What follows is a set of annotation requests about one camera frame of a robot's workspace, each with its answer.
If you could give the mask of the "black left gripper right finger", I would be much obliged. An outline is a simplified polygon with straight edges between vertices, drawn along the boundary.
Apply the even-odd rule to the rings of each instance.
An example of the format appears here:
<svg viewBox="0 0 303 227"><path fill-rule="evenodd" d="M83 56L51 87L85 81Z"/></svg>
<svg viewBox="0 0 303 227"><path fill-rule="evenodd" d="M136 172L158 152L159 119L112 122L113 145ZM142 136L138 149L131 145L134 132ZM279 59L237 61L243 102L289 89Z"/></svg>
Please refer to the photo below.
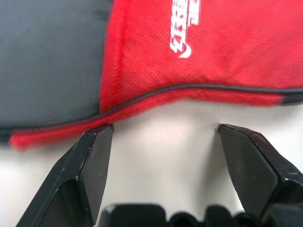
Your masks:
<svg viewBox="0 0 303 227"><path fill-rule="evenodd" d="M259 132L220 124L218 133L244 209L237 222L303 222L303 173Z"/></svg>

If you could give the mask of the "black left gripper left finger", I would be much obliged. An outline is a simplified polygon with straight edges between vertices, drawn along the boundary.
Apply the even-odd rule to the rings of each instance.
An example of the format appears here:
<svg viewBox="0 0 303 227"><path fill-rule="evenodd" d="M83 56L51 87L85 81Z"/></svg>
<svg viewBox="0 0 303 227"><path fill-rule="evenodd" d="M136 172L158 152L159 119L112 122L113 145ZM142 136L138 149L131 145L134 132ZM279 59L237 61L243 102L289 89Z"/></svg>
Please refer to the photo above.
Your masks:
<svg viewBox="0 0 303 227"><path fill-rule="evenodd" d="M16 227L93 227L104 194L114 132L98 126L54 164Z"/></svg>

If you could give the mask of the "black and red paddle case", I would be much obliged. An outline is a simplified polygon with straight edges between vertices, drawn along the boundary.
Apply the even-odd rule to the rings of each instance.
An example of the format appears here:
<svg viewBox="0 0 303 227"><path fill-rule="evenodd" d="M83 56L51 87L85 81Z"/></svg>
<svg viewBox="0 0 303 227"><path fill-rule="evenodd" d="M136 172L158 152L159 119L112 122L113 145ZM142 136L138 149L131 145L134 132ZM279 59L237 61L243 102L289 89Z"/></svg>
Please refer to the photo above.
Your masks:
<svg viewBox="0 0 303 227"><path fill-rule="evenodd" d="M182 99L303 102L303 0L0 0L0 144Z"/></svg>

